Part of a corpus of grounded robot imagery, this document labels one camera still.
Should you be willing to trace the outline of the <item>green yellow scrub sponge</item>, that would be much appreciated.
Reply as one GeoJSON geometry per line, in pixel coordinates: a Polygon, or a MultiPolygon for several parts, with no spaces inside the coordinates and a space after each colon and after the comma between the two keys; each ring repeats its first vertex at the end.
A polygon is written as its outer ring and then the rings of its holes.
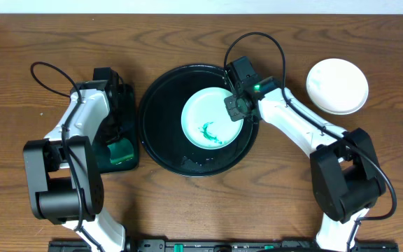
{"type": "Polygon", "coordinates": [[[108,145],[110,151],[110,162],[112,165],[119,165],[134,158],[134,147],[130,140],[122,138],[108,145]]]}

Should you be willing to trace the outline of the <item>pale green plate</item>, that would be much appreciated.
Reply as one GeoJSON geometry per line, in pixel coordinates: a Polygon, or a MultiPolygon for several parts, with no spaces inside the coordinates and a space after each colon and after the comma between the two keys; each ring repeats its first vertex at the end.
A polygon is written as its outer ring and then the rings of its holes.
{"type": "Polygon", "coordinates": [[[231,120],[225,106],[225,98],[230,96],[229,90],[208,87],[188,99],[181,113],[181,127],[192,144],[205,150],[217,150],[239,136],[243,120],[231,120]]]}

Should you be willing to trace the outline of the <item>white plate smeared green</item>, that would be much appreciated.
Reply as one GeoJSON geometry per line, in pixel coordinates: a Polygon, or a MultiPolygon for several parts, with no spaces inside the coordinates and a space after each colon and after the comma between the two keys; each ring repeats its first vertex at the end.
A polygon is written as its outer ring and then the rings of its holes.
{"type": "Polygon", "coordinates": [[[348,115],[365,105],[369,84],[364,73],[353,63],[329,58],[311,68],[306,77],[306,91],[322,111],[348,115]]]}

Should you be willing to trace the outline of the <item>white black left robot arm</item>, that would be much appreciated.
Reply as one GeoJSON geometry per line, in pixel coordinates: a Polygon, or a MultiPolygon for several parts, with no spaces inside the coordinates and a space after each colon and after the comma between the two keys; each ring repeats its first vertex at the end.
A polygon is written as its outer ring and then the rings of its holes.
{"type": "Polygon", "coordinates": [[[104,206],[101,179],[139,163],[134,105],[133,88],[121,80],[79,83],[54,129],[23,148],[34,216],[73,230],[89,251],[134,248],[104,206]]]}

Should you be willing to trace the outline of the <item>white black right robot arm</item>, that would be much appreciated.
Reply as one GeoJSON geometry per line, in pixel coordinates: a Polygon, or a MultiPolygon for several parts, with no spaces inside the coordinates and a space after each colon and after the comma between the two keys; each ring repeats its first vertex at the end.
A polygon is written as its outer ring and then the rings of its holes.
{"type": "Polygon", "coordinates": [[[275,78],[227,77],[225,83],[232,91],[225,104],[233,121],[263,120],[308,156],[313,194],[323,212],[317,245],[328,251],[355,250],[359,227],[387,189],[368,133],[328,123],[275,78]]]}

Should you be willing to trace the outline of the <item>dark green rectangular tray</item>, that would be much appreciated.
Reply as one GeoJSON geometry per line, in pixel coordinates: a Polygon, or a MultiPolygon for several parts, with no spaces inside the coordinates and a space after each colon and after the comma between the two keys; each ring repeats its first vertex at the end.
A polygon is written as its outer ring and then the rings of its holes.
{"type": "Polygon", "coordinates": [[[118,86],[118,107],[100,125],[92,143],[99,172],[135,169],[139,165],[134,89],[118,86]]]}

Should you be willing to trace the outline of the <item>round black tray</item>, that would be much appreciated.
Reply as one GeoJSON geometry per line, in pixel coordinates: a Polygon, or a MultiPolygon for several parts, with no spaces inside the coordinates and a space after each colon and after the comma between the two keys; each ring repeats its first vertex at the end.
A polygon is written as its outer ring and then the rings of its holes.
{"type": "Polygon", "coordinates": [[[210,64],[189,64],[157,78],[139,107],[139,137],[157,164],[192,177],[212,176],[239,163],[252,148],[259,124],[245,120],[238,137],[218,150],[200,148],[184,135],[181,113],[188,99],[204,88],[225,88],[224,71],[210,64]]]}

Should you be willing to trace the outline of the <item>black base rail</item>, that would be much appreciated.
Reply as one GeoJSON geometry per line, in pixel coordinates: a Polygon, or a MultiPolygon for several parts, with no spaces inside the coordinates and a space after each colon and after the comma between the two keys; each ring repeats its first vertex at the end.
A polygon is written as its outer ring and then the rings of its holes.
{"type": "MultiPolygon", "coordinates": [[[[84,241],[50,241],[48,252],[91,251],[84,241]]],[[[214,242],[214,241],[164,241],[143,239],[127,242],[126,251],[137,252],[252,252],[252,251],[330,251],[321,249],[314,241],[285,240],[274,243],[264,242],[214,242]]],[[[398,252],[396,243],[356,242],[351,251],[357,252],[398,252]]]]}

